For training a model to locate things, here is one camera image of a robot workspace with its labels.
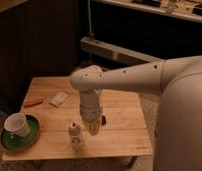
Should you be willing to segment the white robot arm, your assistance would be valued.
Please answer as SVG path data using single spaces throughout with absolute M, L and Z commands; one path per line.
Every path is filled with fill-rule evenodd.
M 92 65 L 72 73 L 70 82 L 92 135 L 100 129 L 103 89 L 159 95 L 153 171 L 202 171 L 202 56 L 108 71 Z

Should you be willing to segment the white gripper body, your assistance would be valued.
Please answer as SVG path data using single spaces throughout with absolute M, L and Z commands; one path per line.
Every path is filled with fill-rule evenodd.
M 80 115 L 86 131 L 94 136 L 97 135 L 102 122 L 102 107 L 80 107 Z

